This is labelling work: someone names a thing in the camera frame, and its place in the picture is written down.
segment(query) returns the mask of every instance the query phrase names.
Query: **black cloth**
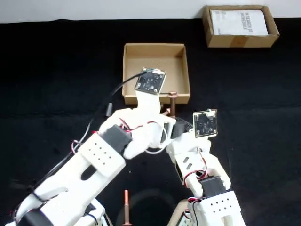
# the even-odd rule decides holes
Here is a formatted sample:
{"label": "black cloth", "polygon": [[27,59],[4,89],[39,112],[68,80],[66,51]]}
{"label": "black cloth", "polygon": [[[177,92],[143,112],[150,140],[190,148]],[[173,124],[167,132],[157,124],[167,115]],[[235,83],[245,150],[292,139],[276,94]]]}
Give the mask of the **black cloth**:
{"label": "black cloth", "polygon": [[[206,47],[201,20],[115,20],[0,24],[0,223],[26,193],[12,187],[39,180],[79,139],[102,99],[122,80],[127,42],[184,43],[191,99],[177,116],[218,109],[211,153],[230,174],[251,226],[301,225],[301,19],[276,19],[271,49]],[[119,92],[114,108],[125,108]],[[123,190],[134,225],[166,225],[191,195],[169,156],[143,153],[98,199],[122,223]]]}

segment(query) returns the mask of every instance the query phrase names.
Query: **copper screw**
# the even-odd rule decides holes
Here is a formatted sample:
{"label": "copper screw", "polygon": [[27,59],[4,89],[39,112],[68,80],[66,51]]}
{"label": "copper screw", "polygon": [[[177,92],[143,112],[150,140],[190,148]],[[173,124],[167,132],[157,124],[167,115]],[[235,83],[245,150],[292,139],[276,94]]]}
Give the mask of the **copper screw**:
{"label": "copper screw", "polygon": [[123,226],[131,226],[130,223],[130,213],[128,206],[128,191],[124,190],[124,224]]}
{"label": "copper screw", "polygon": [[175,99],[178,97],[177,92],[169,92],[168,97],[170,98],[170,117],[175,118]]}
{"label": "copper screw", "polygon": [[169,115],[170,114],[170,108],[167,108],[165,112],[162,113],[162,115]]}

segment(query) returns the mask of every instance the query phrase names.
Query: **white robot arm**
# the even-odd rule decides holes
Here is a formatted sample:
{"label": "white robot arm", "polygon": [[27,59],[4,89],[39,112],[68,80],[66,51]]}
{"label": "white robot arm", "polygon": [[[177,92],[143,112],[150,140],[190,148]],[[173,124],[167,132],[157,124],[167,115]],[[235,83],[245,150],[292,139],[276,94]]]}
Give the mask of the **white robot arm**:
{"label": "white robot arm", "polygon": [[[208,136],[197,137],[200,131],[194,128],[171,139],[176,120],[160,114],[158,97],[166,75],[158,69],[147,74],[149,77],[140,77],[136,84],[138,107],[118,110],[108,118],[57,173],[23,200],[14,213],[15,221],[8,225],[22,226],[24,222],[31,226],[96,225],[105,211],[95,197],[125,167],[125,159],[144,151],[158,154],[165,148],[183,184],[194,194],[188,206],[194,226],[244,225],[234,192],[226,192],[230,179],[217,158],[209,153]],[[149,147],[159,150],[151,152],[147,150]],[[223,193],[206,195],[202,181],[208,175],[219,176]],[[210,202],[219,202],[221,198],[231,199],[232,209],[214,212],[216,205]],[[93,208],[87,214],[90,204]],[[95,221],[91,213],[97,216]]]}
{"label": "white robot arm", "polygon": [[193,117],[194,129],[174,139],[166,148],[183,185],[194,195],[188,199],[183,216],[194,226],[244,226],[235,193],[227,191],[230,179],[218,159],[209,153],[208,137],[217,134],[214,123],[210,125],[216,121],[216,110],[194,113]]}

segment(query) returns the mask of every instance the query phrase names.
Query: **cardboard box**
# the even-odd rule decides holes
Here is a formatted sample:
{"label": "cardboard box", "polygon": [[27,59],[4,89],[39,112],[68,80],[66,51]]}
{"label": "cardboard box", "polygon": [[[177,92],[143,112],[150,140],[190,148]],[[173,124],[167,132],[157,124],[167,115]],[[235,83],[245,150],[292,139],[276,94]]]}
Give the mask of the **cardboard box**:
{"label": "cardboard box", "polygon": [[[123,81],[141,72],[143,67],[158,68],[166,72],[160,101],[169,104],[169,91],[176,91],[177,104],[186,104],[190,98],[190,85],[186,49],[184,44],[127,43],[123,55]],[[126,83],[122,89],[126,104],[137,104],[135,84],[137,79]]]}
{"label": "cardboard box", "polygon": [[[210,10],[261,10],[264,14],[268,35],[215,35],[211,20]],[[212,48],[268,48],[271,47],[279,37],[279,31],[269,8],[261,5],[245,6],[205,6],[203,13],[203,25],[208,47]]]}

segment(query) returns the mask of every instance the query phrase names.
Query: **paper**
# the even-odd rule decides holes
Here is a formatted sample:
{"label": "paper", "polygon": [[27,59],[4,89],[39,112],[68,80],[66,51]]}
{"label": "paper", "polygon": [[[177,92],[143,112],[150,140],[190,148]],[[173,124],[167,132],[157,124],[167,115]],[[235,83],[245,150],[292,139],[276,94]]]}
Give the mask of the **paper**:
{"label": "paper", "polygon": [[211,10],[214,34],[268,35],[261,10]]}

